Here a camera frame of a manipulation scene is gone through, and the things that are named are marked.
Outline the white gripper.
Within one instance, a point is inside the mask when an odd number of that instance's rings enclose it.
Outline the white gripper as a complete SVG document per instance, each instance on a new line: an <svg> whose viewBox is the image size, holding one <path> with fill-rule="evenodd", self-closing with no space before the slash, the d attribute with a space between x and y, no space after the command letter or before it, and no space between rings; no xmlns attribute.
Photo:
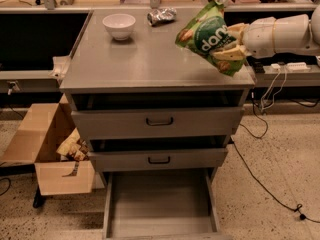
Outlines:
<svg viewBox="0 0 320 240"><path fill-rule="evenodd" d="M211 52L217 60L242 60L249 53L252 57L261 59L275 55L273 30L276 19L274 17L257 19L250 25L237 23L227 27L228 34L234 38L236 45L231 49L220 49Z"/></svg>

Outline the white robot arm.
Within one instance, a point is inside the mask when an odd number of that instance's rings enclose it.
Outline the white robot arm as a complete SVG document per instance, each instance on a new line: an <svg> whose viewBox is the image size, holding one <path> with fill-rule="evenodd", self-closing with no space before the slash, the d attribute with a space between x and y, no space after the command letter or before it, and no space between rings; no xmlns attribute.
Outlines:
<svg viewBox="0 0 320 240"><path fill-rule="evenodd" d="M250 24L238 23L227 28L236 40L223 48L210 51L218 60L242 60L273 57L292 53L318 56L320 52L319 8L309 17L300 14L285 18L260 18Z"/></svg>

